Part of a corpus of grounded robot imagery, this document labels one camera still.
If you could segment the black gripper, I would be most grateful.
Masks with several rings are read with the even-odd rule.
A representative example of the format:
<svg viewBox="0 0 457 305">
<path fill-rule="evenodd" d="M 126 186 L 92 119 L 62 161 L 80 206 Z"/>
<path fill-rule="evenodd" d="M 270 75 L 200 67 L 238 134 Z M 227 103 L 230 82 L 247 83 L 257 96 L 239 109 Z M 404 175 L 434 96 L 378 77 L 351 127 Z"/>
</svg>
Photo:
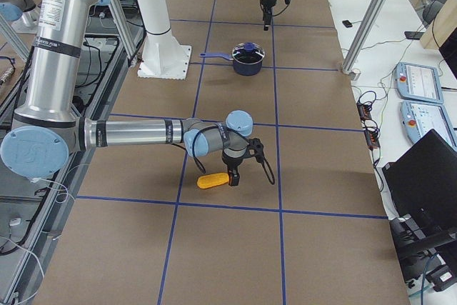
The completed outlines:
<svg viewBox="0 0 457 305">
<path fill-rule="evenodd" d="M 268 31 L 271 25 L 271 12 L 275 7 L 277 0 L 260 0 L 263 11 L 263 30 Z"/>
<path fill-rule="evenodd" d="M 222 151 L 222 161 L 227 166 L 228 176 L 229 176 L 229 186 L 238 186 L 240 175 L 238 172 L 238 167 L 242 164 L 243 160 L 246 158 L 246 149 L 242 150 L 233 150 L 233 149 L 224 149 Z"/>
</svg>

